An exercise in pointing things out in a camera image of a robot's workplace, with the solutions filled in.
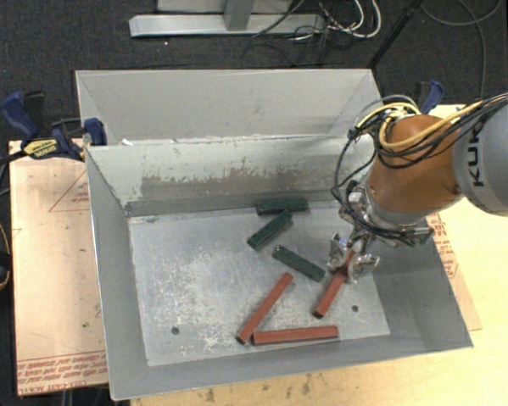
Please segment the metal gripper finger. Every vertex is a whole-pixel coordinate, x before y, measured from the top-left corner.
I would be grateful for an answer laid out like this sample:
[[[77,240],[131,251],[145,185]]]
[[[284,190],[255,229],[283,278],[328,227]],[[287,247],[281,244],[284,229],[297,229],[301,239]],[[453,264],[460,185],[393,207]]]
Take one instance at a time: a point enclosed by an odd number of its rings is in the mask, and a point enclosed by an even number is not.
[[[340,236],[337,231],[333,232],[330,238],[329,250],[327,267],[331,273],[336,274],[337,271],[346,267],[351,250],[348,247],[348,239]]]
[[[368,274],[379,264],[380,258],[372,253],[356,253],[348,267],[348,280],[350,283],[357,282],[361,277]]]

